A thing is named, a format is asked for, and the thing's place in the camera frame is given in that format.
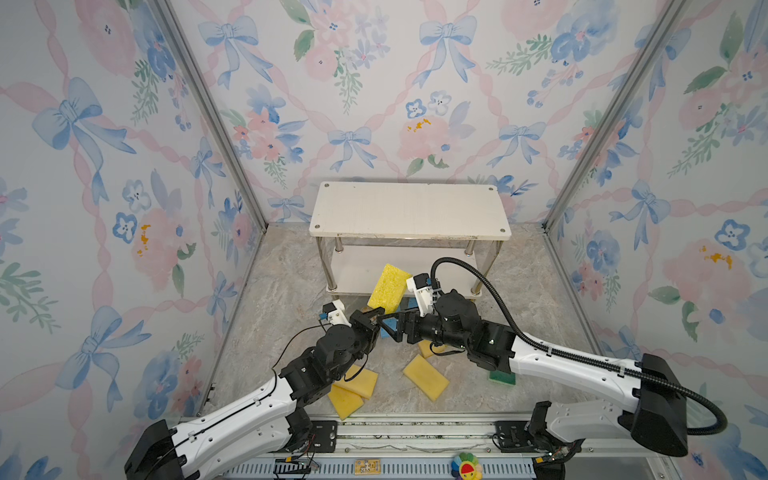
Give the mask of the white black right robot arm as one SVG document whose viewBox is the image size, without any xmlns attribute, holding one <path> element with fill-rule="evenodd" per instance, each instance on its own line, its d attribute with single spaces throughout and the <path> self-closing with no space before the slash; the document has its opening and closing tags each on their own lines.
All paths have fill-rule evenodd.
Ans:
<svg viewBox="0 0 768 480">
<path fill-rule="evenodd" d="M 429 313 L 394 313 L 382 326 L 398 342 L 447 345 L 489 372 L 534 376 L 593 395 L 584 403 L 537 404 L 529 432 L 551 444 L 630 438 L 669 457 L 688 453 L 687 401 L 672 369 L 658 356 L 611 359 L 524 339 L 508 325 L 483 319 L 456 291 L 439 297 Z"/>
</svg>

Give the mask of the bright yellow cellulose sponge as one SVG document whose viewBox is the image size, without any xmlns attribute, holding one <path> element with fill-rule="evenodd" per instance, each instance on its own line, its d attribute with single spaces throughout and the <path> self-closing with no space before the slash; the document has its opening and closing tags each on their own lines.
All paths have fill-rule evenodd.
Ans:
<svg viewBox="0 0 768 480">
<path fill-rule="evenodd" d="M 393 265 L 386 264 L 376 286 L 368 299 L 371 309 L 382 308 L 385 314 L 395 313 L 407 290 L 411 274 Z"/>
</svg>

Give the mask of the yellow orange-backed sponge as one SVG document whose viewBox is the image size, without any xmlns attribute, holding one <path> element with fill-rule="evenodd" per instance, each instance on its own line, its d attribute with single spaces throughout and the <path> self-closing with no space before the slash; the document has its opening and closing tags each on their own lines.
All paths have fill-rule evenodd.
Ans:
<svg viewBox="0 0 768 480">
<path fill-rule="evenodd" d="M 376 372 L 364 368 L 362 365 L 353 365 L 345 377 L 337 381 L 335 385 L 369 400 L 375 391 L 378 377 Z"/>
</svg>

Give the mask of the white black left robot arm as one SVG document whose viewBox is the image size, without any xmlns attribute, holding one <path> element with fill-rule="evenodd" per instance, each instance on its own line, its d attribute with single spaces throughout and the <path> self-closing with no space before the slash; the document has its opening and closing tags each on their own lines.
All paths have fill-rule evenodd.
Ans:
<svg viewBox="0 0 768 480">
<path fill-rule="evenodd" d="M 165 420 L 151 424 L 125 463 L 125 477 L 214 479 L 261 454 L 306 448 L 312 421 L 305 407 L 370 354 L 384 314 L 381 307 L 355 311 L 332 324 L 272 379 L 208 415 L 174 427 Z"/>
</svg>

